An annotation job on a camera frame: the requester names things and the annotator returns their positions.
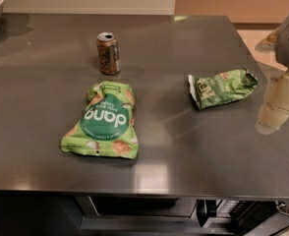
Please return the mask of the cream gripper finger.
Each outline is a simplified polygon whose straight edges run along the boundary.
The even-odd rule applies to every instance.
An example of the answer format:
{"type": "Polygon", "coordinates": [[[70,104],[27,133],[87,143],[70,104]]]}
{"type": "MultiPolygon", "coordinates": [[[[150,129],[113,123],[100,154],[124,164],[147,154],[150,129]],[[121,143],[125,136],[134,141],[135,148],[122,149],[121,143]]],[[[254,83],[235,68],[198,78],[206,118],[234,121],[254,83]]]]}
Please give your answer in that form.
{"type": "Polygon", "coordinates": [[[272,76],[260,107],[256,130],[262,135],[278,131],[289,119],[289,70],[272,76]]]}

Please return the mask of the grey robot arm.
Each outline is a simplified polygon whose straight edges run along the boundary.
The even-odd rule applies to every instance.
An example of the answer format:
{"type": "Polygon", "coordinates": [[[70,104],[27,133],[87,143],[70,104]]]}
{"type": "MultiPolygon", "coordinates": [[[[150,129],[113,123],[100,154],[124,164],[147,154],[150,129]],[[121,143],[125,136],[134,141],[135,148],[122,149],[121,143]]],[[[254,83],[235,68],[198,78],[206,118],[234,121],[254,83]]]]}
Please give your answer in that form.
{"type": "Polygon", "coordinates": [[[275,41],[275,59],[287,68],[282,74],[271,77],[260,107],[256,129],[270,135],[289,119],[289,15],[281,23],[275,41]]]}

